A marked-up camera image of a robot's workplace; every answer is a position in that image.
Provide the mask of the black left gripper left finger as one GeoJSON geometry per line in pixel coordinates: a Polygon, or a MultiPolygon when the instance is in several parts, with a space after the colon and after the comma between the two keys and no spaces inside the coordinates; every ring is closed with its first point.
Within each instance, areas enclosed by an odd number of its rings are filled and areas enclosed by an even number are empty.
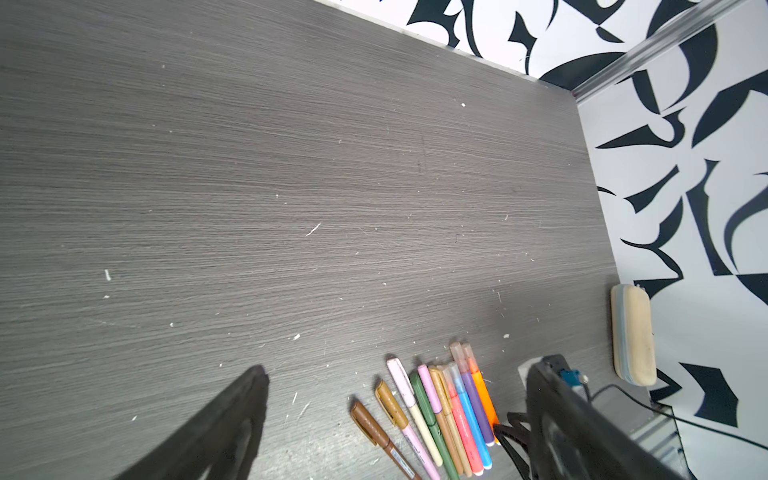
{"type": "Polygon", "coordinates": [[[267,413],[269,376],[243,372],[119,479],[247,479],[267,413]]]}

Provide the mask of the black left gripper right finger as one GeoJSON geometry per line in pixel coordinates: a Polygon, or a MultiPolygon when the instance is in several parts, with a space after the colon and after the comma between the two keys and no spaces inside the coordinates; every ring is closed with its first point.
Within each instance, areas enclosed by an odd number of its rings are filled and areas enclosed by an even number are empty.
{"type": "Polygon", "coordinates": [[[568,384],[551,359],[526,378],[533,479],[678,479],[568,384]]]}

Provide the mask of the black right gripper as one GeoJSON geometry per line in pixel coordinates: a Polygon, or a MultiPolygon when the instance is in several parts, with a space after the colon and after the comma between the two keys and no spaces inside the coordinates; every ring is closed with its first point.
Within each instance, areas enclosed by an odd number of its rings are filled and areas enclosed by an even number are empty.
{"type": "MultiPolygon", "coordinates": [[[[527,390],[527,378],[531,368],[539,363],[542,363],[546,370],[554,373],[571,391],[582,399],[585,398],[585,376],[580,371],[571,369],[561,354],[531,358],[519,365],[517,372],[524,390],[527,390]]],[[[520,477],[532,479],[530,459],[525,459],[515,448],[517,445],[522,452],[529,455],[531,435],[529,416],[525,411],[512,411],[507,412],[504,418],[504,423],[499,422],[493,427],[496,440],[510,457],[520,477]]]]}

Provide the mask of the blue highlighter pen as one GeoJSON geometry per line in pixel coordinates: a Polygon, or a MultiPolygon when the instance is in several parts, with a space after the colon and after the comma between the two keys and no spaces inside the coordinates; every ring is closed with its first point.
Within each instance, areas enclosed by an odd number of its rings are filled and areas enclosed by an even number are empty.
{"type": "Polygon", "coordinates": [[[480,460],[482,462],[484,469],[490,470],[492,468],[492,460],[488,452],[488,448],[485,443],[485,440],[483,438],[482,431],[478,425],[478,421],[474,413],[474,409],[470,401],[469,395],[466,391],[464,382],[462,380],[460,370],[455,362],[451,362],[448,364],[448,371],[450,373],[451,379],[457,391],[457,395],[461,402],[461,405],[464,411],[464,416],[467,420],[468,427],[471,431],[471,434],[475,443],[475,449],[478,452],[478,455],[480,457],[480,460]]]}

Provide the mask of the orange highlighter pen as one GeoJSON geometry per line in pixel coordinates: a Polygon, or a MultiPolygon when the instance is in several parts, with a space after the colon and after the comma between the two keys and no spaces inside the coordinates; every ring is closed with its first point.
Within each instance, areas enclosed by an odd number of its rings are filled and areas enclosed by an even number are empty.
{"type": "Polygon", "coordinates": [[[489,392],[487,390],[485,379],[483,377],[482,372],[479,369],[479,366],[471,345],[469,343],[462,343],[461,346],[467,358],[471,376],[474,381],[475,388],[478,392],[478,396],[480,398],[482,406],[484,408],[490,430],[493,430],[493,427],[499,423],[499,419],[498,419],[495,407],[493,405],[493,402],[490,398],[489,392]]]}

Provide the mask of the purple highlighter pen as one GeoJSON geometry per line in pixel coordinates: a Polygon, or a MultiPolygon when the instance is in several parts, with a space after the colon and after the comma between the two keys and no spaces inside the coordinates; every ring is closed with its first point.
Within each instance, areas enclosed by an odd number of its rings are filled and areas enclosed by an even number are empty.
{"type": "Polygon", "coordinates": [[[495,438],[475,382],[475,377],[479,374],[479,368],[471,346],[468,343],[456,341],[450,344],[450,351],[459,368],[461,380],[473,407],[483,441],[486,446],[491,447],[495,443],[495,438]]]}

